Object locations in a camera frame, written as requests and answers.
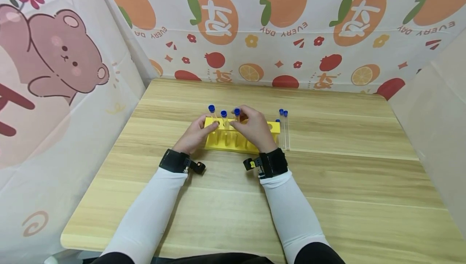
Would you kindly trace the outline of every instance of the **person's right hand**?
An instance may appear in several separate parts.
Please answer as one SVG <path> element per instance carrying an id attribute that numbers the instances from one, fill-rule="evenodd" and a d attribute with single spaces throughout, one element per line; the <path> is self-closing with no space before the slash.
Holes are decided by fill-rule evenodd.
<path id="1" fill-rule="evenodd" d="M 276 150 L 277 144 L 273 140 L 264 114 L 247 105 L 241 105 L 238 108 L 241 110 L 240 120 L 248 119 L 248 122 L 242 124 L 238 121 L 230 121 L 230 125 L 252 142 L 260 153 L 270 153 Z"/>

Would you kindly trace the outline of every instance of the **bear ear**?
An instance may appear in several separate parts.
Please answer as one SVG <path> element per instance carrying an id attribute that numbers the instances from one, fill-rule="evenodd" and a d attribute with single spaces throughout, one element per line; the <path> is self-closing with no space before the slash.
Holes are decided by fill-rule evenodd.
<path id="1" fill-rule="evenodd" d="M 99 79 L 97 85 L 103 85 L 108 82 L 110 74 L 108 73 L 108 68 L 105 64 L 102 64 L 97 70 L 97 78 Z"/>
<path id="2" fill-rule="evenodd" d="M 82 30 L 83 32 L 86 32 L 85 23 L 83 23 L 83 20 L 73 10 L 60 10 L 59 12 L 57 12 L 55 18 L 64 22 L 68 26 L 71 26 L 72 28 L 77 28 Z"/>

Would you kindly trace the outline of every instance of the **yellow flower print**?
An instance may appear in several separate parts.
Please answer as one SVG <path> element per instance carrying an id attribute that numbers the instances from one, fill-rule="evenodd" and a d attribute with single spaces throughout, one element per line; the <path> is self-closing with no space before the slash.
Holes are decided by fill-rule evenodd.
<path id="1" fill-rule="evenodd" d="M 257 47 L 257 41 L 259 40 L 259 38 L 253 34 L 250 34 L 248 35 L 244 41 L 246 42 L 246 46 L 248 46 L 248 48 L 255 48 Z"/>
<path id="2" fill-rule="evenodd" d="M 389 35 L 383 34 L 380 37 L 374 40 L 374 44 L 372 45 L 373 48 L 381 48 L 384 46 L 385 42 L 390 38 Z"/>

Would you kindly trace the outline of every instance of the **test tube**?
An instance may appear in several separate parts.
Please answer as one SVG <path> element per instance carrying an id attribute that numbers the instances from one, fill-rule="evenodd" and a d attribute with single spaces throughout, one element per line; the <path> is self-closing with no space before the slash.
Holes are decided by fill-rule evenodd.
<path id="1" fill-rule="evenodd" d="M 234 113 L 234 120 L 239 122 L 239 114 L 241 113 L 241 110 L 239 110 L 239 108 L 235 108 L 233 113 Z M 238 137 L 239 137 L 238 132 L 236 132 L 235 136 L 234 136 L 234 146 L 235 147 L 238 147 Z"/>
<path id="2" fill-rule="evenodd" d="M 227 118 L 227 115 L 228 115 L 227 111 L 226 110 L 221 111 L 220 115 L 221 115 L 222 120 L 223 120 L 224 128 L 229 129 L 230 128 L 230 123 L 229 123 L 228 118 Z M 230 142 L 228 141 L 228 133 L 229 132 L 225 132 L 225 145 L 226 146 L 230 144 Z"/>
<path id="3" fill-rule="evenodd" d="M 283 108 L 280 108 L 278 110 L 280 112 L 280 135 L 279 135 L 279 142 L 280 142 L 280 148 L 282 150 L 285 150 L 286 145 L 285 145 L 285 136 L 286 136 L 286 130 L 285 130 L 285 117 L 284 117 L 284 110 Z"/>
<path id="4" fill-rule="evenodd" d="M 290 150 L 290 133 L 288 127 L 288 111 L 283 111 L 283 117 L 285 118 L 285 148 L 287 151 Z"/>
<path id="5" fill-rule="evenodd" d="M 278 138 L 277 138 L 277 142 L 276 142 L 277 145 L 280 145 L 280 144 L 282 143 L 282 142 L 280 142 L 280 134 L 281 134 L 281 133 L 282 133 L 282 132 L 280 131 L 280 133 L 279 133 L 279 135 L 278 135 Z"/>
<path id="6" fill-rule="evenodd" d="M 209 105 L 209 112 L 210 112 L 210 116 L 214 120 L 217 120 L 217 115 L 215 114 L 215 106 L 213 104 Z"/>

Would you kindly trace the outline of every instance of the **wrist device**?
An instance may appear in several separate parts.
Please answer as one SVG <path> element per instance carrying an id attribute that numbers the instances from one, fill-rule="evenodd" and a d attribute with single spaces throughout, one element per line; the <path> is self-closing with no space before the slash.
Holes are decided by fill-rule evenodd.
<path id="1" fill-rule="evenodd" d="M 259 178 L 272 178 L 288 171 L 288 162 L 281 148 L 270 153 L 259 153 L 259 157 L 243 161 L 247 171 L 259 167 Z"/>
<path id="2" fill-rule="evenodd" d="M 205 170 L 205 165 L 202 162 L 196 163 L 189 158 L 188 154 L 178 153 L 170 149 L 163 155 L 159 167 L 174 173 L 188 173 L 189 169 L 192 169 L 197 174 L 202 174 Z"/>

